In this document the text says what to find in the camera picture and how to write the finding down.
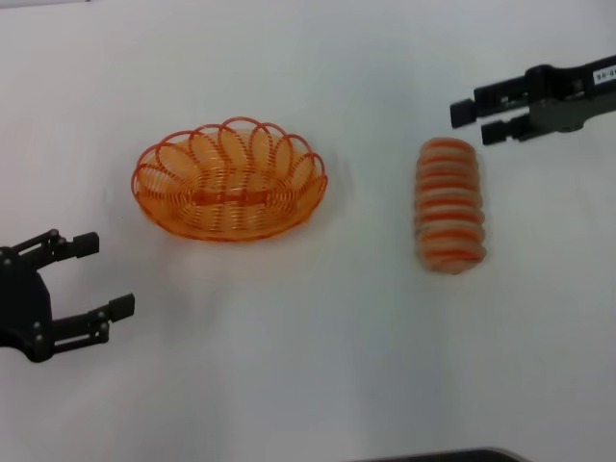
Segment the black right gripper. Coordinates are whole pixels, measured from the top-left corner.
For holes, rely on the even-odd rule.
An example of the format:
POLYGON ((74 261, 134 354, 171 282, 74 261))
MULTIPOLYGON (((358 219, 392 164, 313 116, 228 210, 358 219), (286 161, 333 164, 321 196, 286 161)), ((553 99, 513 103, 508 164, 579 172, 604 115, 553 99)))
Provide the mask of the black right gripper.
POLYGON ((615 58, 566 68, 542 64, 525 76, 477 88, 473 98, 450 105, 451 127, 518 109, 528 112, 481 126, 485 146, 575 132, 589 119, 613 113, 615 58))

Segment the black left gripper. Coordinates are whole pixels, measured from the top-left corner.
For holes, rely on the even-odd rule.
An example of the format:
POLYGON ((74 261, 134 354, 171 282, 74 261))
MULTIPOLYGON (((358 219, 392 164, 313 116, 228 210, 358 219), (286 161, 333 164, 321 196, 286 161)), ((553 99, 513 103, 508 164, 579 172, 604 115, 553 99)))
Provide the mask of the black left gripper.
POLYGON ((52 229, 13 247, 1 248, 1 347, 22 352, 34 363, 52 355, 109 342, 110 327, 135 314, 133 294, 85 314, 52 320, 50 294, 38 270, 99 252, 89 232, 69 240, 52 229))

